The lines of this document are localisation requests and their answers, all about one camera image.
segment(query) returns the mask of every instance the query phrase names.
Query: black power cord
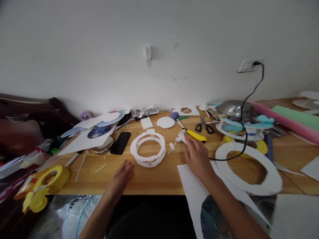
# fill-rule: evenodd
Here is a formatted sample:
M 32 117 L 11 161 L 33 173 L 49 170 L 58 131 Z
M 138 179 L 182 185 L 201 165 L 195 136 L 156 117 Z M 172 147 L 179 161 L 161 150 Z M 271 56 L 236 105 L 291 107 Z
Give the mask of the black power cord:
M 255 93 L 257 87 L 258 87 L 259 84 L 263 81 L 263 79 L 264 79 L 264 73 L 265 73 L 265 66 L 264 66 L 261 62 L 255 61 L 255 62 L 253 63 L 253 66 L 255 66 L 255 65 L 261 65 L 261 66 L 263 67 L 262 79 L 261 79 L 261 81 L 256 85 L 254 91 L 253 91 L 249 96 L 246 97 L 246 99 L 243 101 L 242 106 L 240 107 L 240 123 L 242 124 L 242 127 L 243 127 L 243 129 L 245 130 L 245 133 L 246 133 L 244 148 L 243 148 L 243 150 L 240 152 L 240 154 L 238 154 L 238 155 L 236 155 L 236 156 L 234 156 L 234 157 L 231 157 L 231 158 L 229 158 L 229 159 L 214 159 L 214 158 L 209 158 L 209 159 L 216 160 L 216 161 L 228 161 L 228 160 L 234 159 L 234 158 L 236 158 L 236 157 L 242 155 L 242 154 L 244 153 L 245 149 L 246 149 L 247 141 L 248 141 L 248 133 L 247 133 L 247 130 L 246 130 L 244 124 L 243 124 L 243 108 L 244 108 L 244 104 L 245 104 L 245 102 L 247 101 L 247 99 L 248 99 L 253 93 Z

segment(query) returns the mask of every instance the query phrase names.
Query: black smartphone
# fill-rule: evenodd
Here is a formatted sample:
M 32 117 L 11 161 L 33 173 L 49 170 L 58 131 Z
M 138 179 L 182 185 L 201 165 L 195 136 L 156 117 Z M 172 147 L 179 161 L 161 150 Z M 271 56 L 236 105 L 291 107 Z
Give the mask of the black smartphone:
M 122 132 L 120 133 L 119 137 L 113 144 L 111 148 L 111 154 L 122 154 L 129 138 L 131 136 L 130 132 Z

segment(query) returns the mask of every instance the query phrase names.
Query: white foam ring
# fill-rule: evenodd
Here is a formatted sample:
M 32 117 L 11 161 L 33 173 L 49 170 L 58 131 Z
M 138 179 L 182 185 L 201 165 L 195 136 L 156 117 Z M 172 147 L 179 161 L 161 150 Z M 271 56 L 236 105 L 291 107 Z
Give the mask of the white foam ring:
M 225 159 L 231 151 L 242 151 L 244 145 L 241 143 L 225 143 L 220 146 L 215 154 L 217 159 Z M 246 146 L 245 154 L 259 161 L 267 170 L 265 180 L 260 184 L 249 184 L 238 177 L 229 167 L 227 161 L 216 161 L 219 170 L 223 175 L 238 188 L 259 196 L 269 196 L 279 193 L 282 189 L 282 179 L 273 163 L 258 150 Z
M 160 144 L 161 150 L 159 151 L 159 153 L 157 155 L 153 155 L 150 157 L 142 157 L 142 156 L 138 155 L 139 147 L 144 142 L 149 141 L 149 140 L 156 141 Z M 165 139 L 159 133 L 144 132 L 141 135 L 139 135 L 137 138 L 134 139 L 134 141 L 131 144 L 130 149 L 131 149 L 131 154 L 134 156 L 136 162 L 139 165 L 141 165 L 143 167 L 147 167 L 147 168 L 152 168 L 152 167 L 157 166 L 165 157 L 165 154 L 166 154 Z

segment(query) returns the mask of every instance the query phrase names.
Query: white wall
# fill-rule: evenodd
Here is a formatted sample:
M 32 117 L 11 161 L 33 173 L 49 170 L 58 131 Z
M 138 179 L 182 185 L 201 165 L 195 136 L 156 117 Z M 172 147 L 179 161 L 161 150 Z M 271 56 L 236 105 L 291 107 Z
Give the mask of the white wall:
M 236 73 L 245 58 L 265 58 L 264 82 L 251 99 L 319 90 L 317 0 L 1 5 L 0 92 L 57 97 L 76 116 L 244 99 L 261 78 L 261 71 Z M 151 65 L 143 56 L 147 45 L 154 46 Z

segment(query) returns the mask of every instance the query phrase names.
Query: electrical outlet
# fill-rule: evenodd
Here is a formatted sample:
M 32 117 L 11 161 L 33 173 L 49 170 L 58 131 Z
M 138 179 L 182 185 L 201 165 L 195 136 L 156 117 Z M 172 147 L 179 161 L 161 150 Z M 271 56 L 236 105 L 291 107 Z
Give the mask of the electrical outlet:
M 242 65 L 238 69 L 237 73 L 242 73 L 242 72 L 248 72 L 248 71 L 255 71 L 258 70 L 260 65 L 253 66 L 253 63 L 255 61 L 263 62 L 264 58 L 259 58 L 259 59 L 245 59 L 242 62 Z

